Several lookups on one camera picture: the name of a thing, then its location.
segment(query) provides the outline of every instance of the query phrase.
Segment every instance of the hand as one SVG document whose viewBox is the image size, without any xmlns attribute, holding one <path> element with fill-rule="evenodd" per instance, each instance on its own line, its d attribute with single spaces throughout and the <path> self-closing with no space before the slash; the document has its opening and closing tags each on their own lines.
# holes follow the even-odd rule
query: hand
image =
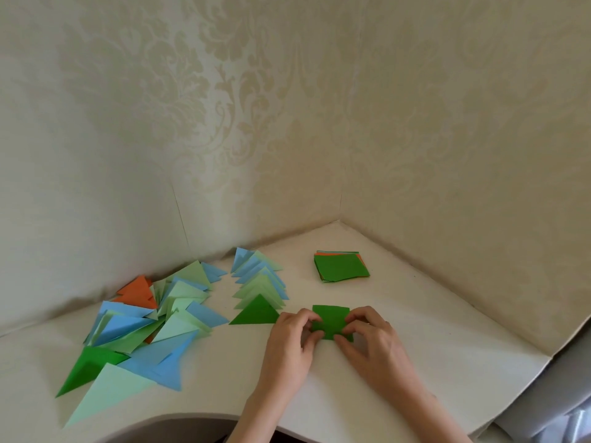
<svg viewBox="0 0 591 443">
<path fill-rule="evenodd" d="M 353 309 L 345 318 L 343 334 L 359 333 L 367 341 L 367 354 L 361 353 L 341 335 L 335 342 L 353 368 L 381 396 L 394 406 L 424 387 L 394 328 L 371 306 Z"/>
<path fill-rule="evenodd" d="M 309 309 L 301 309 L 297 314 L 281 313 L 267 341 L 255 392 L 279 397 L 287 405 L 302 387 L 312 365 L 314 348 L 324 336 L 324 331 L 315 331 L 301 343 L 302 333 L 310 329 L 312 320 L 322 321 Z"/>
</svg>

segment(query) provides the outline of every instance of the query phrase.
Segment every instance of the finger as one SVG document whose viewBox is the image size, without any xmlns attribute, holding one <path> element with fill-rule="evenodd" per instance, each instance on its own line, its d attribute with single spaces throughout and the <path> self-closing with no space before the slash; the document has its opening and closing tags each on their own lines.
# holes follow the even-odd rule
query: finger
<svg viewBox="0 0 591 443">
<path fill-rule="evenodd" d="M 310 334 L 304 342 L 303 350 L 304 353 L 309 354 L 310 356 L 314 353 L 314 348 L 316 348 L 316 344 L 324 337 L 324 331 L 314 331 L 314 333 Z"/>
<path fill-rule="evenodd" d="M 369 323 L 362 322 L 361 320 L 355 320 L 341 330 L 342 334 L 353 334 L 359 333 L 366 336 L 372 331 L 373 326 Z"/>
<path fill-rule="evenodd" d="M 351 342 L 339 334 L 335 334 L 335 342 L 353 368 L 361 372 L 365 367 L 366 357 L 351 345 Z"/>
<path fill-rule="evenodd" d="M 284 321 L 286 321 L 290 317 L 293 317 L 294 315 L 295 314 L 293 314 L 293 313 L 281 313 L 281 314 L 279 314 L 279 318 L 277 319 L 277 321 L 275 323 L 283 323 Z"/>
<path fill-rule="evenodd" d="M 313 313 L 312 311 L 306 308 L 301 308 L 299 312 L 295 315 L 295 317 L 292 319 L 294 325 L 298 328 L 304 328 L 304 325 L 306 325 L 306 323 L 311 320 L 319 322 L 322 321 L 320 315 Z"/>
<path fill-rule="evenodd" d="M 369 324 L 373 325 L 374 327 L 382 328 L 386 325 L 386 320 L 382 318 L 378 312 L 373 309 L 371 306 L 362 306 L 361 308 L 353 309 L 347 317 L 345 317 L 345 321 L 347 323 L 352 322 L 353 320 L 363 320 L 365 319 Z"/>
</svg>

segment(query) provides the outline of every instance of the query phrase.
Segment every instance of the beige wallpaper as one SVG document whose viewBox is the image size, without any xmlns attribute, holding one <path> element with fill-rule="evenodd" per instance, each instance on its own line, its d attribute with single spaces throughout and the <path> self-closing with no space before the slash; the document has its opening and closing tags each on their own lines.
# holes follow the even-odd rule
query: beige wallpaper
<svg viewBox="0 0 591 443">
<path fill-rule="evenodd" d="M 591 313 L 591 0 L 369 0 L 342 215 L 548 353 Z"/>
<path fill-rule="evenodd" d="M 0 0 L 0 333 L 338 218 L 357 5 Z"/>
</svg>

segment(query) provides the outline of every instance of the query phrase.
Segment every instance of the dark green square paper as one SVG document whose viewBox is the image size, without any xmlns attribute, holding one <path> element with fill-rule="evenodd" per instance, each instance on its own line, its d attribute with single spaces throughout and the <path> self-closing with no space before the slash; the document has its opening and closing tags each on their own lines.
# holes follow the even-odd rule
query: dark green square paper
<svg viewBox="0 0 591 443">
<path fill-rule="evenodd" d="M 326 340 L 334 340 L 335 334 L 340 334 L 348 341 L 353 341 L 352 334 L 341 334 L 341 331 L 347 324 L 347 322 L 344 321 L 344 318 L 347 317 L 349 308 L 343 306 L 313 305 L 312 311 L 320 315 L 322 318 L 321 322 L 312 322 L 312 331 L 321 329 L 324 331 L 323 339 Z"/>
<path fill-rule="evenodd" d="M 314 263 L 326 281 L 341 281 L 359 276 L 369 276 L 367 268 L 355 253 L 314 255 Z"/>
</svg>

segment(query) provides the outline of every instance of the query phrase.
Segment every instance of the person's left hand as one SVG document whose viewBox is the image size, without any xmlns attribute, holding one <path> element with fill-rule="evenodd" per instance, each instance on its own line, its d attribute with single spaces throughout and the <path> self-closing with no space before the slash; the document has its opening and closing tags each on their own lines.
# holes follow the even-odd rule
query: person's left hand
<svg viewBox="0 0 591 443">
<path fill-rule="evenodd" d="M 314 331 L 302 344 L 302 333 L 310 329 L 312 321 L 322 319 L 309 309 L 301 309 L 297 314 L 281 313 L 267 341 L 255 392 L 274 396 L 287 405 L 302 387 L 312 365 L 314 348 L 324 336 L 324 331 Z"/>
</svg>

